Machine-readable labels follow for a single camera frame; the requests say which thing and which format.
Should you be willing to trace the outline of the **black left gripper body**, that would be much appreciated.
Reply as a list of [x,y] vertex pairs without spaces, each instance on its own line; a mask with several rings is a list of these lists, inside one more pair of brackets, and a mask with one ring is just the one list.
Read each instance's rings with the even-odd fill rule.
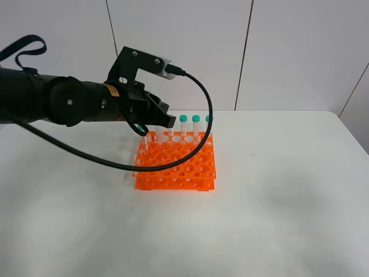
[[150,104],[143,83],[135,82],[129,88],[124,83],[111,81],[102,84],[102,91],[105,104],[100,108],[101,121],[150,124]]

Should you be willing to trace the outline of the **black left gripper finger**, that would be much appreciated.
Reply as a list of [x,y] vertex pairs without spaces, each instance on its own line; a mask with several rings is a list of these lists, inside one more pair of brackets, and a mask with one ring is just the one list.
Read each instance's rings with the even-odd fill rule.
[[176,117],[163,112],[155,112],[149,116],[147,125],[161,126],[164,128],[173,128],[176,121]]
[[158,96],[146,91],[146,112],[148,114],[166,114],[169,105],[163,102]]

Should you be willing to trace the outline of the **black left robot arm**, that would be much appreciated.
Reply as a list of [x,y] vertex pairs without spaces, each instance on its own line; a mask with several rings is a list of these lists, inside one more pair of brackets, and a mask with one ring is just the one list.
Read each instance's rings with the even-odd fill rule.
[[80,122],[127,121],[173,127],[169,105],[147,92],[119,81],[80,81],[74,77],[33,75],[1,69],[1,108],[26,123],[45,120],[67,127]]

